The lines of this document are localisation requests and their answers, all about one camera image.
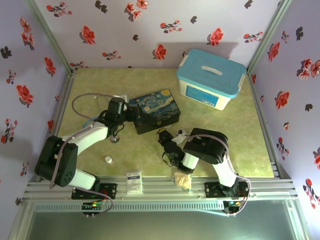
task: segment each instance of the robotic arm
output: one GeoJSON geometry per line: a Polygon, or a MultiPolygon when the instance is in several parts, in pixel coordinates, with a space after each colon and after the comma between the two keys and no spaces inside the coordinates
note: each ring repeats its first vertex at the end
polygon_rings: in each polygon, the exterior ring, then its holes
{"type": "Polygon", "coordinates": [[[178,137],[174,138],[167,130],[159,133],[158,142],[163,146],[170,164],[185,174],[192,174],[199,160],[210,163],[218,175],[223,194],[235,196],[239,190],[239,178],[229,158],[227,136],[217,131],[194,128],[183,150],[177,145],[178,137]]]}
{"type": "MultiPolygon", "coordinates": [[[[108,109],[88,127],[64,137],[50,136],[35,166],[35,173],[49,181],[53,179],[54,184],[60,187],[73,186],[99,192],[100,179],[77,169],[77,156],[108,137],[117,142],[118,127],[124,122],[133,122],[138,115],[137,107],[129,107],[122,98],[113,97],[108,109]]],[[[233,197],[238,191],[239,179],[229,159],[228,138],[220,132],[194,128],[182,150],[177,143],[185,137],[184,134],[174,138],[168,131],[160,131],[158,142],[164,147],[171,165],[183,173],[192,174],[199,160],[212,164],[218,174],[221,191],[225,196],[233,197]]]]}
{"type": "Polygon", "coordinates": [[[77,169],[77,156],[98,141],[110,136],[117,137],[118,127],[124,122],[132,122],[138,116],[137,111],[136,107],[129,107],[122,98],[113,97],[108,109],[103,111],[90,126],[62,138],[50,136],[35,166],[35,173],[47,180],[56,175],[54,183],[60,187],[73,186],[98,191],[100,179],[77,169]]]}

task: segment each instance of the blue lid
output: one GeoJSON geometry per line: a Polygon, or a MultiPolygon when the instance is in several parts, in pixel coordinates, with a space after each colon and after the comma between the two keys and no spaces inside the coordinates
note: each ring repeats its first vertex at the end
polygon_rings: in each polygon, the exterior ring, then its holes
{"type": "Polygon", "coordinates": [[[239,81],[247,73],[244,65],[195,48],[187,56],[176,72],[179,79],[227,98],[237,96],[239,81]]]}

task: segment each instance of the small round object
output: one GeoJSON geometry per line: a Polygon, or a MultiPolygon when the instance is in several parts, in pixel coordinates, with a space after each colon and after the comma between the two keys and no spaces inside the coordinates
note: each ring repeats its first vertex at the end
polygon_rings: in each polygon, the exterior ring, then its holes
{"type": "Polygon", "coordinates": [[[120,137],[119,137],[118,135],[110,137],[110,141],[111,141],[113,144],[119,142],[119,140],[120,140],[120,137]]]}
{"type": "Polygon", "coordinates": [[[106,156],[104,160],[105,160],[105,162],[106,162],[107,164],[112,163],[112,158],[109,157],[109,156],[106,156]]]}

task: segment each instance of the purple wall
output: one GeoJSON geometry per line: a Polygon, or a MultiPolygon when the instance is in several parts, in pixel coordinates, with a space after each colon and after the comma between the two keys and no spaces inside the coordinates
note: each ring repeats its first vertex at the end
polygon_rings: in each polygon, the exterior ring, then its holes
{"type": "Polygon", "coordinates": [[[90,68],[177,68],[192,48],[247,65],[279,1],[35,0],[69,64],[90,68]]]}
{"type": "Polygon", "coordinates": [[[0,29],[0,239],[7,239],[66,71],[24,1],[1,2],[0,29]]]}
{"type": "Polygon", "coordinates": [[[319,0],[293,1],[253,72],[279,162],[314,239],[320,239],[319,9],[319,0]]]}

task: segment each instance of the aluminum frame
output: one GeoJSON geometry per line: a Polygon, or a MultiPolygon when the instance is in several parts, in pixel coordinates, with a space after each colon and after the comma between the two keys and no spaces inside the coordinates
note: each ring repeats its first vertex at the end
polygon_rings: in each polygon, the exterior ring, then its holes
{"type": "MultiPolygon", "coordinates": [[[[29,7],[32,14],[39,21],[43,31],[49,38],[52,47],[56,50],[60,59],[62,60],[67,72],[69,73],[68,79],[65,81],[63,86],[63,97],[60,99],[61,104],[59,104],[56,118],[55,118],[55,128],[52,134],[58,134],[59,128],[63,119],[64,111],[68,102],[72,84],[75,78],[75,73],[72,71],[66,61],[64,54],[62,53],[54,35],[50,31],[48,24],[43,18],[39,8],[34,0],[25,0],[27,6],[29,7]]],[[[281,19],[283,18],[285,12],[287,11],[292,0],[283,0],[281,5],[274,14],[271,20],[268,30],[260,43],[259,48],[255,52],[253,58],[250,61],[248,67],[248,75],[251,78],[251,73],[256,67],[262,53],[264,52],[267,44],[269,43],[271,37],[274,34],[275,29],[279,25],[281,19]]],[[[251,92],[253,100],[256,106],[257,115],[261,124],[261,129],[267,151],[270,158],[271,167],[274,173],[274,178],[250,178],[252,183],[251,195],[248,201],[259,201],[259,200],[285,200],[287,210],[289,212],[289,217],[291,224],[294,229],[294,233],[297,240],[309,240],[310,233],[306,227],[306,220],[302,214],[301,206],[298,201],[297,192],[295,190],[293,181],[291,179],[284,179],[288,176],[281,169],[278,164],[278,159],[275,153],[274,145],[272,143],[268,126],[265,121],[265,116],[263,114],[261,104],[257,98],[257,93],[253,87],[252,81],[250,82],[251,92]]],[[[18,214],[15,218],[14,225],[11,230],[10,240],[25,240],[28,235],[28,230],[32,224],[32,219],[34,213],[40,211],[39,206],[46,206],[46,211],[52,212],[51,206],[78,206],[83,203],[82,200],[72,200],[72,188],[71,187],[55,187],[54,189],[49,189],[49,181],[38,179],[39,182],[29,182],[25,193],[23,195],[23,201],[20,205],[18,214]]],[[[209,203],[219,203],[221,200],[238,200],[238,198],[210,198],[207,199],[205,195],[205,182],[218,181],[217,178],[211,177],[193,177],[192,179],[192,193],[185,192],[181,188],[177,187],[173,182],[171,177],[142,177],[142,187],[143,195],[127,195],[127,184],[125,177],[101,177],[102,183],[116,183],[118,184],[117,195],[114,200],[115,204],[122,206],[127,206],[128,210],[130,206],[136,206],[139,203],[158,203],[158,204],[191,204],[191,208],[188,210],[195,211],[207,211],[206,204],[209,203]],[[199,208],[193,204],[202,204],[199,208]]],[[[59,208],[60,211],[68,212],[68,208],[59,208]]]]}
{"type": "MultiPolygon", "coordinates": [[[[193,177],[192,193],[188,193],[177,187],[171,177],[142,177],[144,194],[127,195],[125,177],[101,178],[102,183],[118,184],[117,195],[113,201],[117,208],[111,210],[113,212],[200,211],[209,213],[219,209],[221,200],[241,200],[241,198],[230,197],[206,198],[205,182],[217,180],[211,177],[193,177]]],[[[284,200],[295,238],[309,240],[310,234],[306,228],[306,221],[301,212],[293,181],[277,177],[250,178],[250,180],[252,181],[252,193],[248,201],[284,200]]],[[[56,186],[49,190],[49,185],[50,182],[47,180],[28,184],[9,240],[25,240],[28,237],[33,216],[37,212],[85,212],[81,209],[81,205],[87,201],[72,200],[73,189],[71,187],[56,186]]]]}

